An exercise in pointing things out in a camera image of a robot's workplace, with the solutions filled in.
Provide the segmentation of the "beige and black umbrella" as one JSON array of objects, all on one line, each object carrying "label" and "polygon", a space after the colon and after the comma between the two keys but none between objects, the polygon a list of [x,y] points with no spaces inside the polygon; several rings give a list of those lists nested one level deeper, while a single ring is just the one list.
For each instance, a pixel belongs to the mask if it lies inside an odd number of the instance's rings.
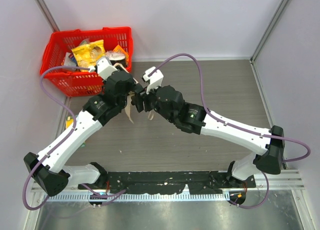
[{"label": "beige and black umbrella", "polygon": [[[131,100],[132,100],[132,97],[133,97],[134,95],[135,95],[135,94],[134,94],[132,91],[129,92],[129,94],[128,94],[128,96],[127,96],[127,99],[126,99],[127,104],[126,104],[126,106],[125,106],[125,108],[124,108],[124,112],[125,112],[125,114],[127,115],[129,121],[130,121],[132,124],[134,124],[134,121],[133,121],[133,119],[132,119],[132,117],[131,117],[131,107],[133,106],[133,105],[131,104]],[[150,111],[150,112],[148,113],[147,119],[148,119],[149,121],[152,121],[152,120],[154,119],[154,116],[155,116],[155,112],[152,110],[152,111]]]}]

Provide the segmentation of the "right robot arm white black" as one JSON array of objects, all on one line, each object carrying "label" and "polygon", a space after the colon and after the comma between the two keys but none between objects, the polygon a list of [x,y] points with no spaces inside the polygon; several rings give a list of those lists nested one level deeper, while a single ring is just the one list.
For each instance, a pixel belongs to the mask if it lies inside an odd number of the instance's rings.
[{"label": "right robot arm white black", "polygon": [[258,128],[220,115],[213,118],[213,111],[186,102],[182,93],[170,85],[151,91],[138,88],[131,103],[138,112],[155,111],[182,132],[221,138],[251,150],[251,154],[232,161],[228,167],[225,179],[233,187],[259,172],[281,173],[285,144],[279,139],[284,135],[279,126]]}]

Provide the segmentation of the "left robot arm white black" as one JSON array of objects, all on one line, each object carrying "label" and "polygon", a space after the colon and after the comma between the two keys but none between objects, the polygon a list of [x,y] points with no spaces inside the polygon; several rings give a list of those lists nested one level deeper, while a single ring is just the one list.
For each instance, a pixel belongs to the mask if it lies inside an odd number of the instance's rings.
[{"label": "left robot arm white black", "polygon": [[37,154],[29,152],[23,158],[30,178],[50,197],[74,185],[103,188],[108,181],[107,171],[98,163],[67,166],[66,162],[91,135],[122,112],[130,93],[142,89],[130,73],[114,71],[106,79],[104,91],[88,100],[72,125],[45,149]]}]

